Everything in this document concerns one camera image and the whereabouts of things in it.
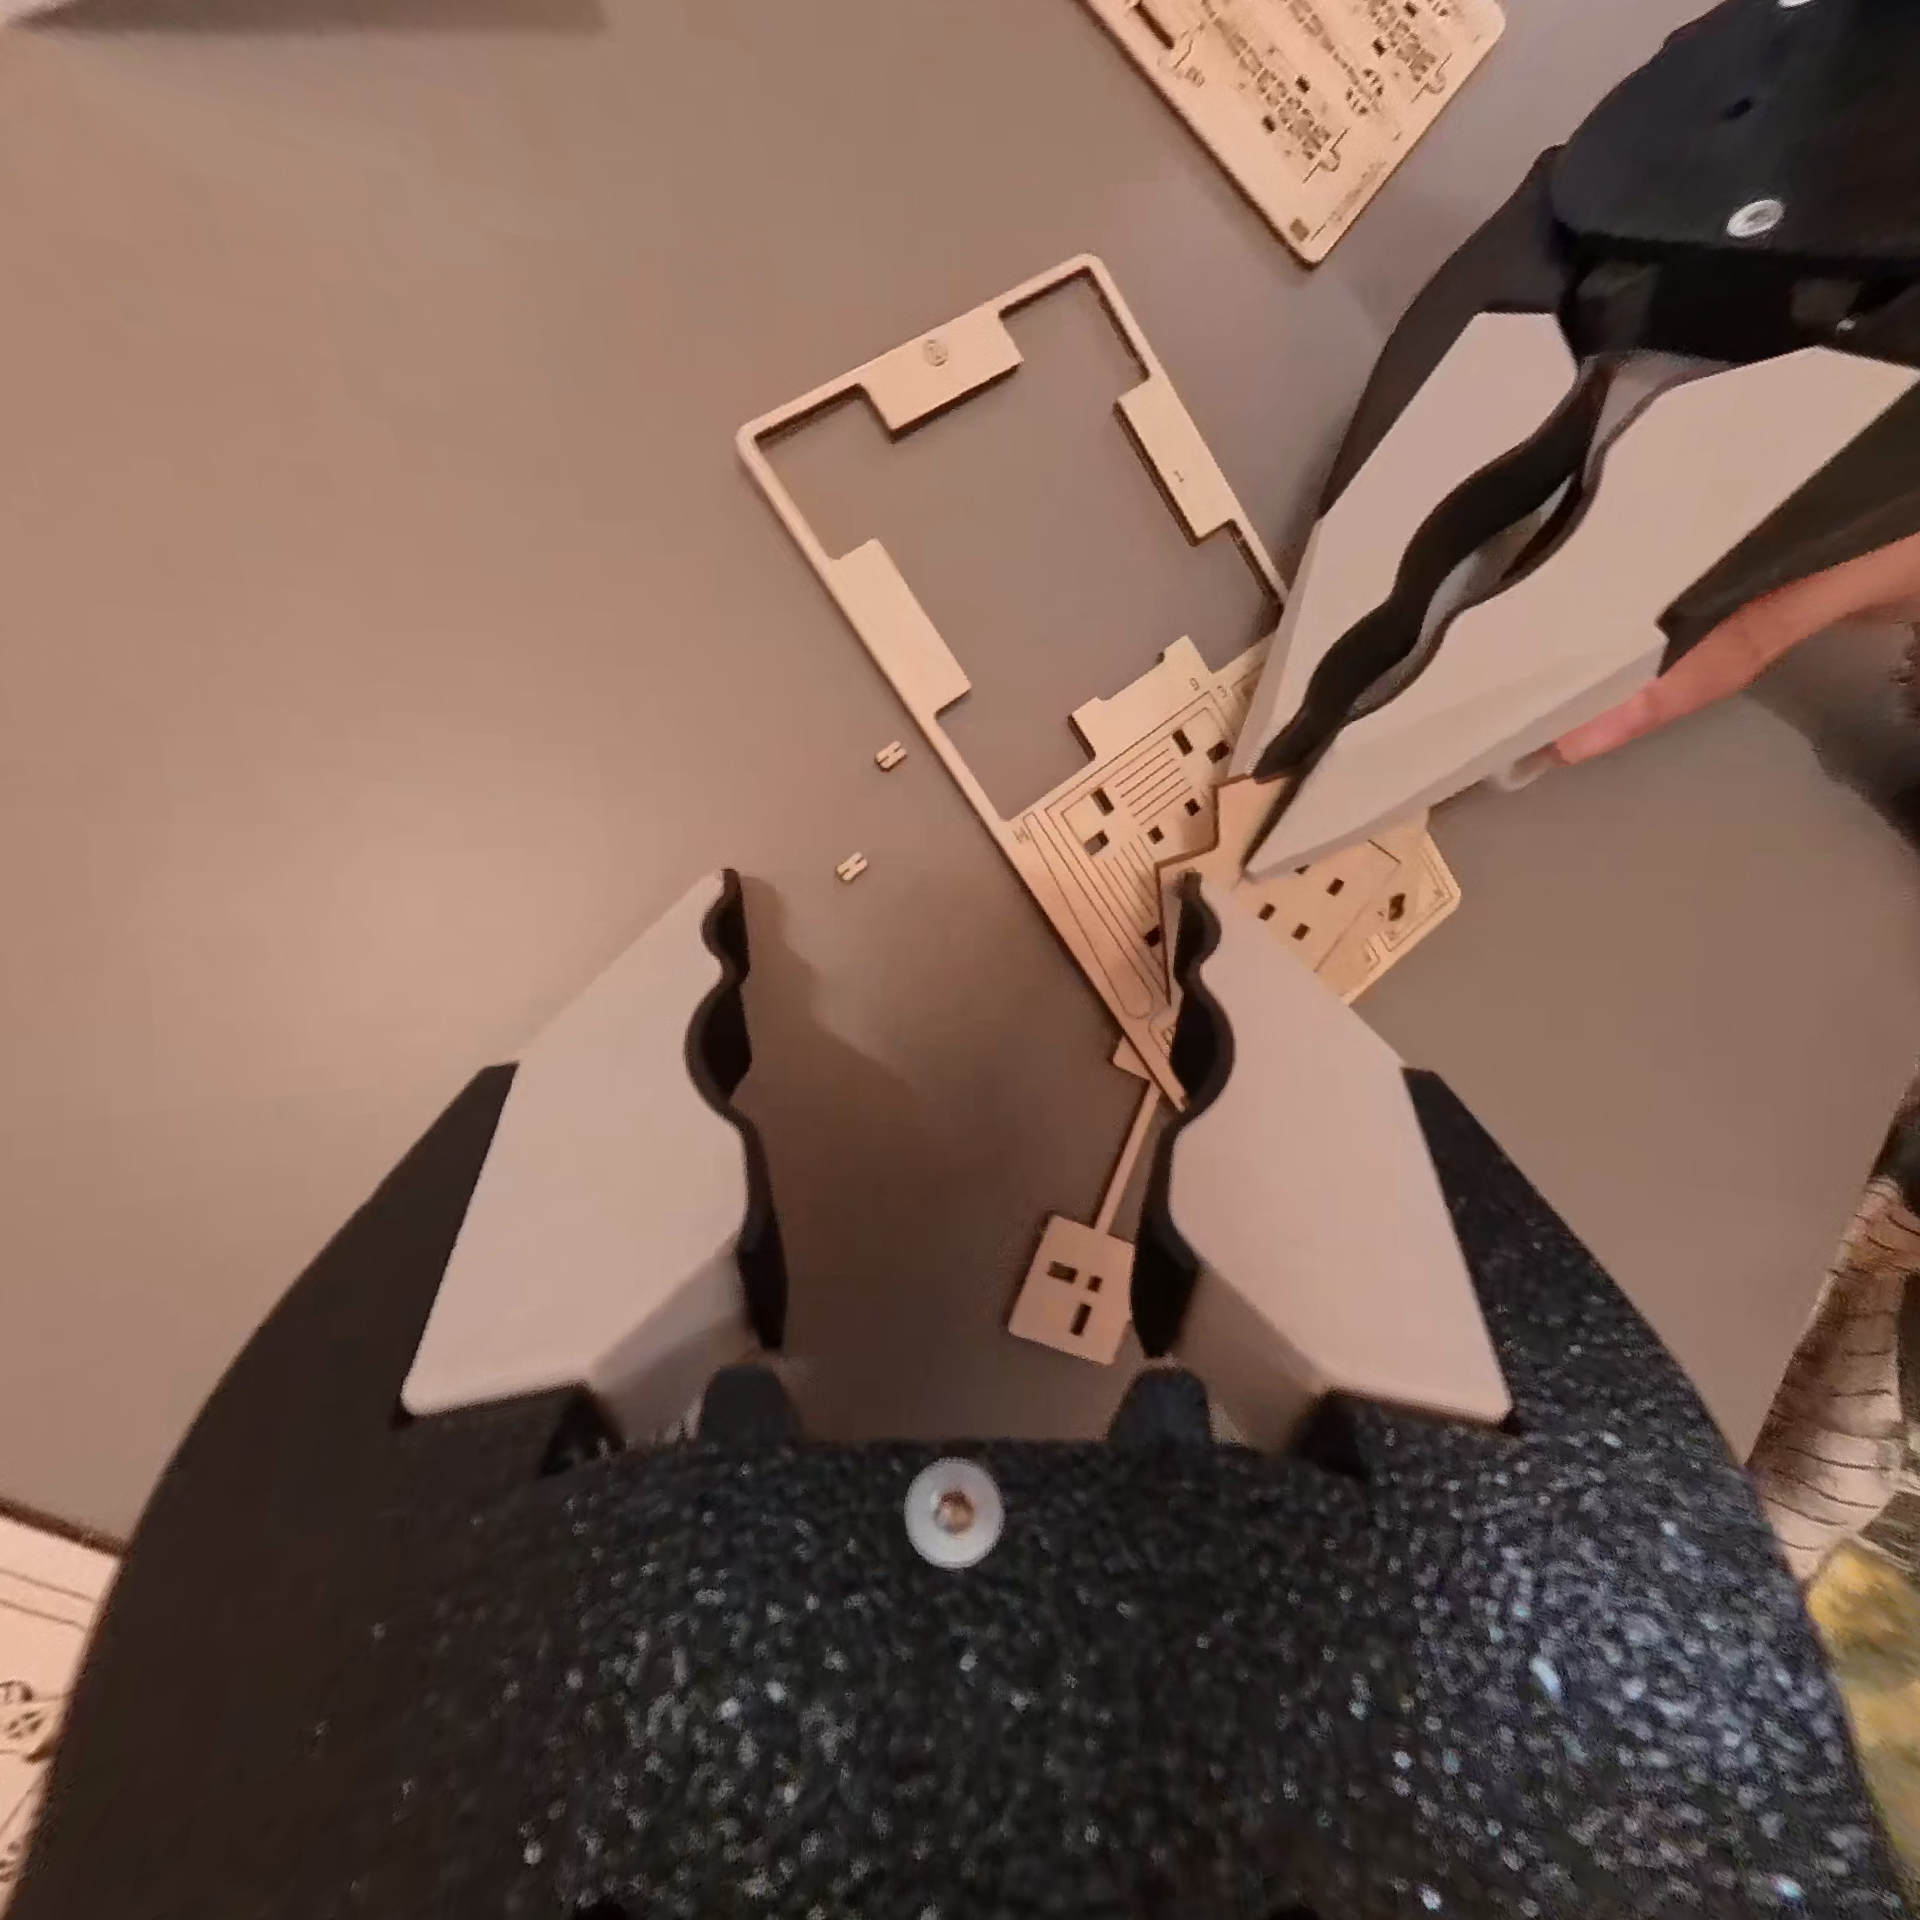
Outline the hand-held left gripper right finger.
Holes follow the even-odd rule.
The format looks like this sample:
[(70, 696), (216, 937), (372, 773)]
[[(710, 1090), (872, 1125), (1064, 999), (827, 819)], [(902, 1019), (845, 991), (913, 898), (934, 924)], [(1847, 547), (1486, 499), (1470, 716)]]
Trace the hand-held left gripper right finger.
[(1501, 1429), (1511, 1395), (1400, 1057), (1252, 907), (1197, 876), (1174, 905), (1184, 1104), (1143, 1188), (1143, 1356), (1197, 1377), (1259, 1452), (1331, 1402)]

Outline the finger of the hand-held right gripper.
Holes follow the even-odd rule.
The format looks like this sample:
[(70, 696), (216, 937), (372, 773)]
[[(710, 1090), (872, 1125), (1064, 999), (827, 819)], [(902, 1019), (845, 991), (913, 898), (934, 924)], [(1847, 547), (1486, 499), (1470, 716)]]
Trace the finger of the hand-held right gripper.
[(1613, 360), (1476, 315), (1319, 514), (1229, 777), (1507, 777), (1613, 709)]
[(1607, 439), (1569, 528), (1340, 732), (1246, 872), (1300, 869), (1508, 777), (1649, 684), (1683, 595), (1913, 389), (1913, 369), (1801, 351), (1653, 394)]

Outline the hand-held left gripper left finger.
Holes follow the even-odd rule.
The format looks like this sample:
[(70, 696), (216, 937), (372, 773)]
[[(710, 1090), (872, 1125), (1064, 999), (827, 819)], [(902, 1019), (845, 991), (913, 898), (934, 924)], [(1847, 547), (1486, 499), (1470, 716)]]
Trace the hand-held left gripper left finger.
[(411, 1370), (406, 1416), (581, 1389), (670, 1429), (783, 1344), (735, 872), (691, 884), (521, 1050)]

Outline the wooden four-square frame piece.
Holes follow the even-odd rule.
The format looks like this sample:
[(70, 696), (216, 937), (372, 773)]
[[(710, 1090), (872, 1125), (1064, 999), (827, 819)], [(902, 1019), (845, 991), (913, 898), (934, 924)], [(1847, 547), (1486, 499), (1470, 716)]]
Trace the wooden four-square frame piece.
[(1188, 1095), (1171, 1095), (1128, 1043), (1116, 1048), (1116, 1065), (1137, 1099), (1095, 1203), (1041, 1216), (1003, 1315), (1009, 1337), (1102, 1370), (1144, 1361), (1134, 1316), (1137, 1205), (1160, 1137), (1188, 1112)]

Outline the wooden puzzle sheet square cutout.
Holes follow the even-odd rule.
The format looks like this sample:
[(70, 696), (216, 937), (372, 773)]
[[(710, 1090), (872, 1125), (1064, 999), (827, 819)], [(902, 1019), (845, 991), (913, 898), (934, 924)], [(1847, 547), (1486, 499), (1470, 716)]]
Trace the wooden puzzle sheet square cutout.
[(1177, 637), (1126, 688), (1075, 709), (1070, 727), (1087, 763), (1039, 801), (1003, 817), (944, 730), (944, 713), (971, 692), (969, 675), (894, 556), (877, 539), (830, 554), (767, 456), (767, 447), (847, 401), (862, 401), (897, 442), (997, 389), (1024, 363), (1013, 315), (1076, 281), (1089, 288), (1137, 372), (1112, 404), (1137, 463), (1153, 476), (1188, 543), (1229, 539), (1238, 562), (1259, 581), (1264, 611), (1283, 613), (1288, 591), (1277, 567), (1116, 279), (1092, 255), (1070, 257), (745, 424), (735, 432), (735, 452), (1116, 1019), (1116, 1060), (1180, 1112), (1185, 1097), (1171, 1065), (1180, 995), (1171, 984), (1174, 940), (1163, 929), (1160, 874), (1196, 859), (1215, 833), (1215, 791), (1277, 626), (1221, 667), (1206, 666), (1188, 637)]

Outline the grey desk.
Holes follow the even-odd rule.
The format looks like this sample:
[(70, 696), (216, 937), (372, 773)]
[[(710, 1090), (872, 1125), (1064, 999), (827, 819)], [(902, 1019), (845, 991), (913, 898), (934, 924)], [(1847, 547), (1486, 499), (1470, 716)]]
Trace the grey desk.
[[(1288, 569), (1380, 338), (1708, 4), (1507, 4), (1305, 273), (1084, 4), (111, 4), (5, 33), (5, 1498), (126, 1539), (231, 1356), (481, 1065), (750, 882), (787, 1352), (830, 1436), (1089, 1433), (1007, 1339), (1132, 1117), (1112, 1029), (733, 435), (1095, 255)], [(1125, 439), (1084, 284), (891, 443), (883, 539), (1001, 810), (1067, 713), (1257, 637)], [(1447, 1077), (1741, 1457), (1916, 1052), (1876, 633), (1435, 819), (1359, 1004)], [(884, 775), (872, 754), (902, 740)], [(860, 882), (832, 867), (863, 852)]]

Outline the person's right hand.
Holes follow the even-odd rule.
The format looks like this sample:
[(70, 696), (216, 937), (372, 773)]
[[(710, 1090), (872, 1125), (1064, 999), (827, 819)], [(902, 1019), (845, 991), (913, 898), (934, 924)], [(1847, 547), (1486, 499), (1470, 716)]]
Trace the person's right hand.
[(1916, 620), (1918, 535), (1785, 584), (1715, 626), (1617, 707), (1560, 735), (1555, 765), (1595, 761), (1759, 681), (1792, 650), (1837, 626)]

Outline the wooden puzzle sheet rectangular hole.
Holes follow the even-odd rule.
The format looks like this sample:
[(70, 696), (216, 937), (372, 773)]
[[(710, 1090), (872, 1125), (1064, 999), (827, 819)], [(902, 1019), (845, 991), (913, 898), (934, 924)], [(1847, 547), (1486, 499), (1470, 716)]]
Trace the wooden puzzle sheet rectangular hole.
[(1503, 34), (1496, 2), (1089, 2), (1305, 268), (1356, 227)]

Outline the large wooden sheet lattice parts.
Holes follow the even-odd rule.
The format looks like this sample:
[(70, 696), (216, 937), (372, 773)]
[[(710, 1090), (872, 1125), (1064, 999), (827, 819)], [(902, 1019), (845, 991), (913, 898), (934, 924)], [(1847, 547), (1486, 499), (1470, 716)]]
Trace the large wooden sheet lattice parts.
[(31, 1847), (45, 1776), (118, 1549), (3, 1512), (3, 1903)]

